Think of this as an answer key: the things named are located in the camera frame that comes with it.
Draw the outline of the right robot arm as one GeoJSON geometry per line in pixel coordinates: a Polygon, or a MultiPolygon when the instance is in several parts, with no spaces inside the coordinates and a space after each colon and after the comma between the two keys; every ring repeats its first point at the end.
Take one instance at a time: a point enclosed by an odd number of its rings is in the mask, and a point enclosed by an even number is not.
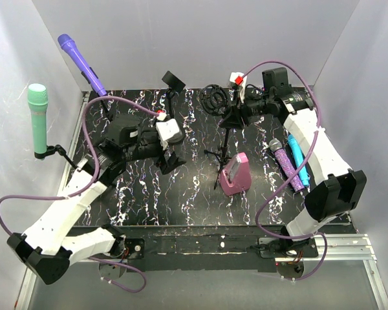
{"type": "Polygon", "coordinates": [[[292,67],[280,61],[276,64],[277,68],[263,71],[263,93],[258,99],[246,97],[247,73],[231,74],[233,100],[224,112],[222,126],[241,129],[249,125],[250,117],[271,114],[303,151],[302,164],[310,167],[316,186],[305,196],[303,210],[277,236],[281,252],[292,257],[303,249],[302,240],[357,207],[367,177],[362,170],[353,170],[332,145],[307,82],[302,82],[304,90],[296,90],[288,81],[292,67]]]}

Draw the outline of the blue microphone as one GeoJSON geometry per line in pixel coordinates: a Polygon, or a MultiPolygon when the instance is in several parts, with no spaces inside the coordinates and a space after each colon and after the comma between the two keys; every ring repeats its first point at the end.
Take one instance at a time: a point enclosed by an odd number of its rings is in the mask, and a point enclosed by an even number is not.
{"type": "MultiPolygon", "coordinates": [[[[292,151],[292,155],[293,155],[296,167],[298,168],[303,163],[304,156],[303,156],[301,147],[299,146],[299,143],[297,142],[297,140],[292,134],[288,135],[288,145],[292,151]]],[[[298,176],[304,187],[310,186],[310,182],[309,182],[310,178],[305,166],[303,166],[301,170],[298,172],[298,176]]]]}

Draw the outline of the black tripod shock-mount stand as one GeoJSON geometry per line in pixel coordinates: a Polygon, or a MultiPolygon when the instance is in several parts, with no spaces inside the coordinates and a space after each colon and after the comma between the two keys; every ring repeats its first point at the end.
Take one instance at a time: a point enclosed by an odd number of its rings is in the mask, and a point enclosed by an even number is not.
{"type": "MultiPolygon", "coordinates": [[[[204,112],[211,116],[220,116],[222,119],[224,111],[230,107],[232,101],[221,86],[210,84],[200,91],[199,102],[204,112]]],[[[231,129],[225,129],[225,131],[224,143],[218,147],[218,152],[204,151],[205,155],[214,155],[219,162],[219,170],[213,186],[214,189],[219,184],[220,172],[231,159],[228,155],[228,139],[231,129]]]]}

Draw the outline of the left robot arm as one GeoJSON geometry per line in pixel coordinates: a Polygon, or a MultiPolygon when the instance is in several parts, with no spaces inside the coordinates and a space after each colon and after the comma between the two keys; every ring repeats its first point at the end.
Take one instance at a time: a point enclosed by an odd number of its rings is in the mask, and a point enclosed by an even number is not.
{"type": "Polygon", "coordinates": [[[182,143],[184,136],[177,120],[169,116],[145,127],[137,116],[117,115],[94,144],[100,169],[95,169],[91,155],[83,158],[64,188],[62,199],[53,202],[24,232],[13,232],[7,244],[47,285],[58,281],[80,260],[97,254],[122,256],[126,251],[125,234],[111,224],[79,236],[67,234],[86,208],[124,173],[127,163],[153,159],[162,174],[185,164],[176,154],[165,157],[166,149],[182,143]]]}

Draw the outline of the black round-base desk stand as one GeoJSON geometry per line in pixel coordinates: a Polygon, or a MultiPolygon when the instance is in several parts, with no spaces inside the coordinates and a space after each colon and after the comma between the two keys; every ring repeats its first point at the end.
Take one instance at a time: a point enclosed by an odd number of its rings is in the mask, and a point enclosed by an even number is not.
{"type": "MultiPolygon", "coordinates": [[[[175,119],[175,112],[173,108],[173,98],[179,95],[184,87],[186,86],[178,77],[172,74],[169,70],[164,74],[162,81],[168,86],[166,90],[166,100],[167,100],[167,116],[165,121],[169,121],[171,119],[175,119]]],[[[182,133],[182,125],[177,122],[178,129],[180,130],[180,134],[178,134],[175,138],[171,138],[169,140],[170,145],[180,145],[184,141],[185,134],[182,133]]]]}

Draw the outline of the glitter purple microphone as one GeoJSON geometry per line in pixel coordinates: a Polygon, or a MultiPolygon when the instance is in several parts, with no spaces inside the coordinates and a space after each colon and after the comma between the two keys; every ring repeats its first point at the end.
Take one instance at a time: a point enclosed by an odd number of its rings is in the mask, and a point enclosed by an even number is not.
{"type": "MultiPolygon", "coordinates": [[[[290,178],[296,170],[292,165],[292,162],[290,161],[282,143],[278,139],[272,139],[268,145],[283,172],[287,178],[290,178]]],[[[304,186],[297,174],[291,179],[290,184],[295,192],[299,192],[304,189],[304,186]]]]}

